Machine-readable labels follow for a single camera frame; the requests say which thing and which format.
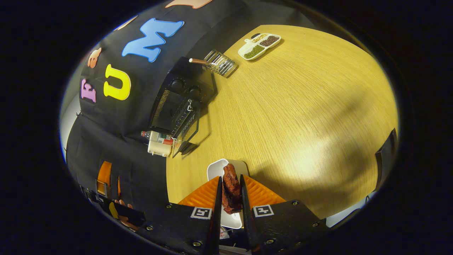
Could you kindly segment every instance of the blue letter m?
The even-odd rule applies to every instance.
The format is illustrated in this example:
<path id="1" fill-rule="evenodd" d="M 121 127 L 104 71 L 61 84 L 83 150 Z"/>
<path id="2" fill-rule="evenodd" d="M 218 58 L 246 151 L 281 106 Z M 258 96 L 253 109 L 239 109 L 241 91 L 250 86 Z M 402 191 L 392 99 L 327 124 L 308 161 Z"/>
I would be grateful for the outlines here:
<path id="1" fill-rule="evenodd" d="M 148 49 L 147 47 L 165 44 L 165 40 L 157 32 L 163 33 L 165 37 L 170 37 L 183 25 L 184 21 L 168 22 L 152 18 L 140 27 L 140 31 L 145 34 L 145 37 L 128 42 L 121 55 L 124 57 L 127 54 L 135 54 L 148 58 L 149 62 L 154 62 L 160 53 L 160 49 Z"/>

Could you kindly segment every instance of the white plate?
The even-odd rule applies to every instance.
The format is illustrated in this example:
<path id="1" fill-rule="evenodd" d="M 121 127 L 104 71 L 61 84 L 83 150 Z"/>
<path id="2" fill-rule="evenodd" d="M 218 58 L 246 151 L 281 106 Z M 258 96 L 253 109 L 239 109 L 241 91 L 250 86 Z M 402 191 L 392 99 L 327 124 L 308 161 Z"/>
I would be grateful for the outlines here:
<path id="1" fill-rule="evenodd" d="M 282 39 L 282 37 L 279 36 L 278 34 L 269 34 L 269 33 L 263 33 L 263 34 L 267 34 L 267 35 L 266 35 L 265 37 L 263 37 L 261 40 L 257 41 L 256 43 L 254 43 L 254 42 L 252 41 L 253 39 L 252 39 L 252 40 L 250 40 L 250 39 L 245 39 L 244 41 L 246 42 L 246 44 L 245 44 L 244 46 L 242 46 L 242 47 L 237 51 L 237 53 L 238 53 L 243 59 L 245 59 L 245 60 L 254 60 L 254 59 L 259 58 L 262 54 L 264 54 L 264 52 L 266 52 L 267 49 L 273 48 L 273 47 L 275 47 L 277 44 L 279 44 L 280 40 Z M 276 40 L 273 44 L 271 44 L 271 45 L 269 45 L 269 46 L 260 45 L 260 42 L 266 40 L 266 39 L 267 39 L 269 36 L 271 36 L 271 35 L 273 35 L 273 36 L 275 36 L 275 37 L 278 37 L 279 39 Z M 260 47 L 263 47 L 264 50 L 260 51 L 260 52 L 259 52 L 258 54 L 256 54 L 255 56 L 253 56 L 253 57 L 251 57 L 251 58 L 249 58 L 249 59 L 246 59 L 246 58 L 244 57 L 244 54 L 251 52 L 252 49 L 253 49 L 255 46 L 257 46 L 257 45 L 259 45 Z"/>
<path id="2" fill-rule="evenodd" d="M 223 177 L 225 173 L 223 171 L 223 167 L 231 163 L 234 166 L 234 170 L 236 171 L 237 179 L 241 182 L 241 174 L 249 176 L 247 171 L 247 165 L 240 160 L 231 160 L 231 159 L 219 159 L 216 162 L 210 164 L 207 167 L 207 180 L 210 181 L 215 177 Z M 223 210 L 222 206 L 222 213 L 220 216 L 220 225 L 223 227 L 229 227 L 233 229 L 240 229 L 244 225 L 244 219 L 241 212 L 236 212 L 233 214 L 227 214 Z"/>

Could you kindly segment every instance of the wooden table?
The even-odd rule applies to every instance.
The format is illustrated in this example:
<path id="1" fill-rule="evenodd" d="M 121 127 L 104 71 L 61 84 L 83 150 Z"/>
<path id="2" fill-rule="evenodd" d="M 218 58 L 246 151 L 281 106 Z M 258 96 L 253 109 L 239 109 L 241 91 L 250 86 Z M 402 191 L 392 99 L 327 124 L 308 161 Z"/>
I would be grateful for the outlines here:
<path id="1" fill-rule="evenodd" d="M 282 40 L 244 60 L 237 51 L 256 33 Z M 321 31 L 261 25 L 225 55 L 239 68 L 215 75 L 219 93 L 192 140 L 199 147 L 167 158 L 170 202 L 207 182 L 208 165 L 221 158 L 243 160 L 250 177 L 319 218 L 373 191 L 375 152 L 398 132 L 398 117 L 389 81 L 369 54 Z"/>

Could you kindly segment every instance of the seeds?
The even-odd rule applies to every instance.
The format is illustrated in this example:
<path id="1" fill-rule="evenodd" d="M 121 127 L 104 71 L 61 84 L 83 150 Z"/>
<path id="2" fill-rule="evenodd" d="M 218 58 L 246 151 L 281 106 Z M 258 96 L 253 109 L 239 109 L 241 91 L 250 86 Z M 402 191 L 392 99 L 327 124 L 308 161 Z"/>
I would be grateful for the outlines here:
<path id="1" fill-rule="evenodd" d="M 267 46 L 270 46 L 271 44 L 273 44 L 278 39 L 280 39 L 280 37 L 275 37 L 275 36 L 271 35 L 266 40 L 260 42 L 260 44 L 267 47 Z"/>
<path id="2" fill-rule="evenodd" d="M 255 37 L 252 42 L 256 43 L 257 41 L 263 39 L 265 36 L 267 36 L 267 34 L 260 34 L 258 35 L 257 37 Z"/>
<path id="3" fill-rule="evenodd" d="M 245 57 L 246 59 L 253 58 L 253 57 L 256 56 L 258 53 L 260 53 L 262 50 L 264 50 L 264 48 L 261 47 L 261 46 L 259 46 L 259 45 L 257 45 L 257 46 L 255 46 L 255 47 L 253 47 L 253 49 L 252 49 L 251 52 L 244 54 L 244 57 Z"/>

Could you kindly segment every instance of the cooked meat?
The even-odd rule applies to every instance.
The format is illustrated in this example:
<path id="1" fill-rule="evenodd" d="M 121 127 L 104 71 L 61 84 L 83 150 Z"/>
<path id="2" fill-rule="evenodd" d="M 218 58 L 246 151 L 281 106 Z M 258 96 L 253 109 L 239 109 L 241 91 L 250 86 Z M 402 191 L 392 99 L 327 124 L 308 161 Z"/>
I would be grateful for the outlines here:
<path id="1" fill-rule="evenodd" d="M 232 164 L 226 165 L 223 170 L 225 171 L 222 190 L 223 210 L 228 214 L 232 214 L 242 209 L 241 187 Z"/>

